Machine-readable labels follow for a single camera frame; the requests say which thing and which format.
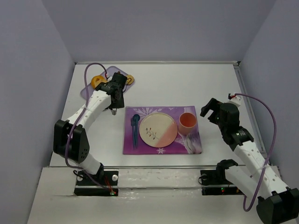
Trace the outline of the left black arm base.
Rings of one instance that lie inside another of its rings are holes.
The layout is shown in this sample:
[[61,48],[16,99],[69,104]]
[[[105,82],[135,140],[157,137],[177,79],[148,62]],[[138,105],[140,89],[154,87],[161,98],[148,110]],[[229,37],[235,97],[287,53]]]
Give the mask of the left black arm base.
[[74,195],[76,196],[118,196],[119,170],[105,169],[101,179],[90,175],[92,180],[84,171],[73,170],[76,176]]

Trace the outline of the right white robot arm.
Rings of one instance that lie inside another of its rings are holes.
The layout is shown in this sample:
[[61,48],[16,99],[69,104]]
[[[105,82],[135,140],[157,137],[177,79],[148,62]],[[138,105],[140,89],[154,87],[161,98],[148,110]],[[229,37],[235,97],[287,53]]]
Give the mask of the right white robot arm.
[[246,174],[232,159],[222,160],[215,169],[202,170],[198,178],[204,188],[217,185],[234,185],[245,198],[257,201],[256,211],[264,224],[281,224],[299,216],[299,190],[291,189],[275,173],[254,142],[247,129],[240,126],[239,110],[241,99],[238,94],[229,96],[226,103],[214,98],[201,108],[204,117],[216,124],[224,142],[242,160]]

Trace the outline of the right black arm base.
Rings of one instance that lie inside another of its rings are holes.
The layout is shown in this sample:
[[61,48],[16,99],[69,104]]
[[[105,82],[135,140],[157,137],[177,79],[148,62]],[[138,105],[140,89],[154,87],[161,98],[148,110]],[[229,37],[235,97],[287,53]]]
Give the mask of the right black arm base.
[[238,163],[232,159],[221,160],[216,168],[200,171],[198,183],[202,186],[203,196],[243,195],[233,183],[226,179],[225,171]]

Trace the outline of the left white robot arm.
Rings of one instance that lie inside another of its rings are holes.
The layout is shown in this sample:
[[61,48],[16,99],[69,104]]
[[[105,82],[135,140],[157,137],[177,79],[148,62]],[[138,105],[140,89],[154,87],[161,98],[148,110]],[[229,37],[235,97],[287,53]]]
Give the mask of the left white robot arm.
[[111,80],[96,86],[88,102],[67,120],[58,120],[54,125],[54,153],[64,158],[68,167],[81,169],[101,179],[104,166],[90,153],[87,131],[104,110],[113,115],[124,107],[123,89],[127,77],[114,73]]

